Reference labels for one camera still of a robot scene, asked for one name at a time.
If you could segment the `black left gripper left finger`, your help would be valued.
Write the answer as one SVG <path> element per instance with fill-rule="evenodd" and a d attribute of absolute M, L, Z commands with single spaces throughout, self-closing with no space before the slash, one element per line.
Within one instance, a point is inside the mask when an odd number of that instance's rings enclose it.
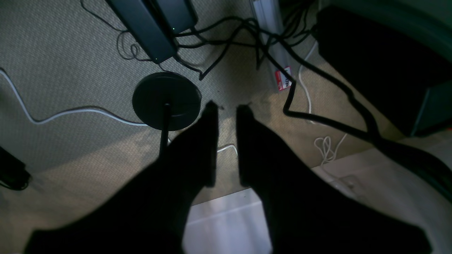
<path fill-rule="evenodd" d="M 189 210 L 203 187 L 215 185 L 218 106 L 178 135 L 158 159 L 85 217 L 32 233 L 26 254 L 183 253 Z"/>

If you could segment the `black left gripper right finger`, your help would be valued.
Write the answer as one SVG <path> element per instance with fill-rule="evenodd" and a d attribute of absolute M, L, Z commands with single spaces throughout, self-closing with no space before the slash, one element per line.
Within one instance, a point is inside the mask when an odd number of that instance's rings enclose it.
<path fill-rule="evenodd" d="M 247 105 L 236 111 L 239 178 L 262 201 L 274 254 L 430 254 L 425 232 L 348 198 Z"/>

